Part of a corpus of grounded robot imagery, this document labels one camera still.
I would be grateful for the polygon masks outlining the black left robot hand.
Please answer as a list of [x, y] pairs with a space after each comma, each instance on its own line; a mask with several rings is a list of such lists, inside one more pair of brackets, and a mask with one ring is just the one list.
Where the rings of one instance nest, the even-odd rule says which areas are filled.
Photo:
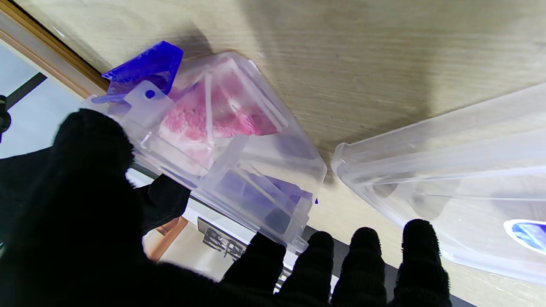
[[142, 246], [142, 200], [125, 177], [133, 146], [89, 109], [60, 125], [1, 256], [3, 307], [450, 307], [433, 226], [407, 222], [392, 300], [380, 239], [358, 229], [331, 289], [334, 240], [316, 232], [278, 292], [285, 247], [257, 233], [221, 281], [154, 262]]

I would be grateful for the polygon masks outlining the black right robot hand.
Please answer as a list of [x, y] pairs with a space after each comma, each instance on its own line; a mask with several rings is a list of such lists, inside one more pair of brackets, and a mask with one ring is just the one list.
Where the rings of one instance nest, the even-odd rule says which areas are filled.
[[[8, 242], [16, 221], [23, 212], [35, 179], [40, 175], [49, 159], [51, 148], [16, 155], [0, 160], [0, 241]], [[150, 185], [137, 187], [135, 191], [143, 201], [142, 232], [165, 225], [180, 217], [187, 208], [191, 191], [160, 175]]]

